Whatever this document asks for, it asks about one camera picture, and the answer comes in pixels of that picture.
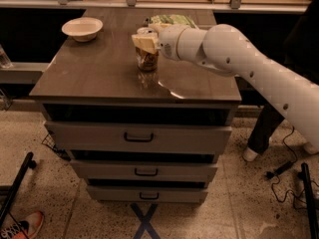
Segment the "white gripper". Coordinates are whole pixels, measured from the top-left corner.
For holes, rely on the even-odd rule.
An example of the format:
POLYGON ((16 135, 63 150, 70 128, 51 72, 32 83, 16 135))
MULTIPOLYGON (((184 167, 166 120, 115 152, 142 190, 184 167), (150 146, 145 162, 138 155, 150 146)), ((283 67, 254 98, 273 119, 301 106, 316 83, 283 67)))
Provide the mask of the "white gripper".
POLYGON ((150 54, 155 54, 159 50, 168 59, 175 61, 184 60, 184 50, 187 47, 186 31, 189 29, 186 25, 169 25, 166 23, 151 23, 149 27, 156 33, 134 34, 132 40, 134 45, 150 54))

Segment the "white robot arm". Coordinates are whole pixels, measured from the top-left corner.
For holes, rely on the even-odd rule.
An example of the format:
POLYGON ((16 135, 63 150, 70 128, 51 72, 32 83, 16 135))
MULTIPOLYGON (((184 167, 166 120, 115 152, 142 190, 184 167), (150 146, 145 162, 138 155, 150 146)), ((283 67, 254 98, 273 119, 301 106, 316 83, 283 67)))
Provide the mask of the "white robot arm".
POLYGON ((187 25, 133 34, 136 47, 188 61, 222 76, 238 75, 257 90, 313 146, 319 147, 319 86, 267 58, 236 28, 187 25))

